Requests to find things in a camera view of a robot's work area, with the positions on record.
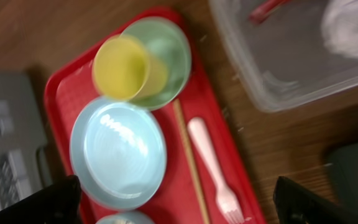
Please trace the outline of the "light blue rice bowl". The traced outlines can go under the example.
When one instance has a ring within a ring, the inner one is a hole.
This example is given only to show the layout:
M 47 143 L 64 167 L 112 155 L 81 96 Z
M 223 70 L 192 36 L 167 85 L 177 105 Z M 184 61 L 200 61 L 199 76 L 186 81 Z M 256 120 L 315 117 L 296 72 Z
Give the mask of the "light blue rice bowl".
M 129 211 L 105 216 L 96 224 L 155 224 L 155 222 L 142 212 Z

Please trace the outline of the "white napkin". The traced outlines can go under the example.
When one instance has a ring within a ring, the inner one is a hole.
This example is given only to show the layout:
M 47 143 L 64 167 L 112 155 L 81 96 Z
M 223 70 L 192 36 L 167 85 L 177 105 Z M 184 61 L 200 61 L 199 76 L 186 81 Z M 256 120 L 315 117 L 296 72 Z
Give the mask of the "white napkin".
M 334 54 L 358 58 L 358 0 L 330 0 L 321 21 L 325 47 Z

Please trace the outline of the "light blue plate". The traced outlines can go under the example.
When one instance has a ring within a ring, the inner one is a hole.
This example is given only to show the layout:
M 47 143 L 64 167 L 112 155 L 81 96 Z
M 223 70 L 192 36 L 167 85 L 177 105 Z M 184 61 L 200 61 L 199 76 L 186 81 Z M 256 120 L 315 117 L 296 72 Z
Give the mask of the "light blue plate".
M 151 112 L 98 97 L 78 115 L 70 162 L 86 194 L 113 210 L 132 210 L 156 193 L 167 167 L 167 147 Z

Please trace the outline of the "red strawberry wrapper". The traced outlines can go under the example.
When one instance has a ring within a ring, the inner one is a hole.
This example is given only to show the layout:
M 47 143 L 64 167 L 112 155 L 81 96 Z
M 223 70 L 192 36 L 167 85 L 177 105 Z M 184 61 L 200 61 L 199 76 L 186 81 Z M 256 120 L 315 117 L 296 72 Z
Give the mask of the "red strawberry wrapper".
M 261 24 L 265 21 L 274 10 L 290 0 L 267 0 L 257 8 L 255 8 L 249 15 L 248 19 L 253 24 Z

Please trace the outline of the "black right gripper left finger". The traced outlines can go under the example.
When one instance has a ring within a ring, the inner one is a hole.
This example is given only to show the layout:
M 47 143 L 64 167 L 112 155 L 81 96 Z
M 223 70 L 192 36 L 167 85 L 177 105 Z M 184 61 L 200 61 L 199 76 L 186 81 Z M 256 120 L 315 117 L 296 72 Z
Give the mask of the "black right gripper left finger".
M 78 223 L 81 186 L 75 175 L 30 195 L 0 211 L 0 224 Z

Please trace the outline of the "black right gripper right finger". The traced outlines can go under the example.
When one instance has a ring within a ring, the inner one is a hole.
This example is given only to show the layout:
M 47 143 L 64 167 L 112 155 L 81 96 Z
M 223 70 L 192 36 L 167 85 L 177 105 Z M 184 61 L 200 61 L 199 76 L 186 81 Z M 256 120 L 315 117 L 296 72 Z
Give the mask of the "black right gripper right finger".
M 280 223 L 358 224 L 358 177 L 334 175 L 332 183 L 341 205 L 280 176 L 273 193 Z

